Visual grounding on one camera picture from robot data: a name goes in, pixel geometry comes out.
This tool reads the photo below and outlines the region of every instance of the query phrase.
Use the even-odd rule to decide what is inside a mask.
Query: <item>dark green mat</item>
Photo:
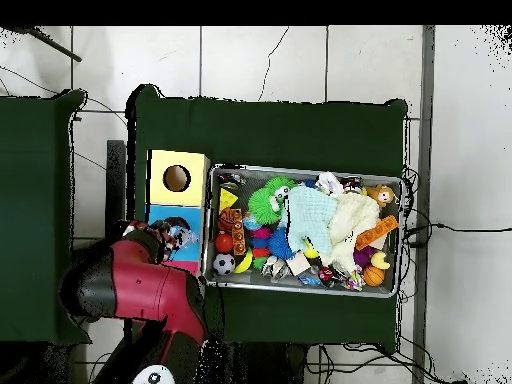
[[[1,341],[87,341],[57,296],[71,259],[70,118],[84,97],[0,98]]]
[[[243,103],[161,98],[143,85],[127,104],[135,198],[129,213],[144,219],[148,149],[204,153],[211,163],[400,176],[403,100],[353,103]],[[222,290],[225,328],[221,320]],[[394,350],[396,297],[390,299],[207,288],[210,330],[234,341],[375,342]]]

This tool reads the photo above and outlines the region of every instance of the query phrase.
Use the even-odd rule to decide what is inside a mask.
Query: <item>green plush toy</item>
[[[268,225],[279,221],[284,199],[296,185],[290,178],[274,177],[263,188],[255,191],[249,198],[249,211],[256,222]]]

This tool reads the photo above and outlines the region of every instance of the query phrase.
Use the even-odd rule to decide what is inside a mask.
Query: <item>cube with hole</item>
[[[168,206],[204,205],[207,158],[199,153],[148,152],[149,196],[146,203]]]

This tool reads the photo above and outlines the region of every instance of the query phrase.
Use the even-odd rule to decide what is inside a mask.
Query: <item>gray metal tray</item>
[[[234,287],[239,289],[259,289],[259,290],[279,290],[288,292],[313,293],[323,295],[338,296],[367,296],[388,298],[398,291],[399,270],[401,265],[400,252],[403,240],[403,228],[400,226],[398,231],[393,231],[394,237],[388,237],[383,251],[387,253],[386,261],[391,263],[391,267],[386,271],[384,282],[377,287],[365,285],[361,292],[347,290],[342,287],[327,289],[323,286],[308,286],[302,284],[297,277],[287,276],[278,282],[272,282],[261,273],[250,268],[241,274],[217,275],[212,270],[213,260],[216,256],[214,238],[217,234],[218,222],[218,204],[219,204],[219,174],[236,173],[243,176],[247,183],[239,186],[235,192],[238,196],[238,205],[242,212],[248,210],[248,201],[252,193],[263,187],[265,183],[275,176],[286,176],[293,180],[315,179],[320,171],[305,171],[297,169],[284,168],[266,168],[258,166],[245,166],[233,168],[233,166],[216,164],[213,165],[207,177],[207,202],[205,205],[205,228],[203,235],[203,254],[201,260],[201,272],[207,280],[208,285],[219,284],[221,287]],[[345,174],[333,172],[337,177],[360,177],[363,185],[375,186],[385,184],[391,187],[397,195],[399,202],[392,202],[383,209],[382,216],[394,215],[397,221],[403,222],[403,210],[405,190],[404,184],[400,178],[381,177],[375,175]]]

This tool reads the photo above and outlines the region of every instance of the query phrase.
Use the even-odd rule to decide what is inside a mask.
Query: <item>plush toy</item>
[[[375,188],[366,187],[366,193],[369,197],[375,200],[381,208],[386,206],[388,203],[391,203],[395,198],[393,190],[382,184],[379,184]]]
[[[354,249],[354,262],[361,268],[364,268],[372,260],[375,249],[371,246],[366,246],[362,250]]]
[[[281,219],[282,204],[295,187],[293,180],[274,177],[249,198],[249,211],[259,224],[273,224]]]

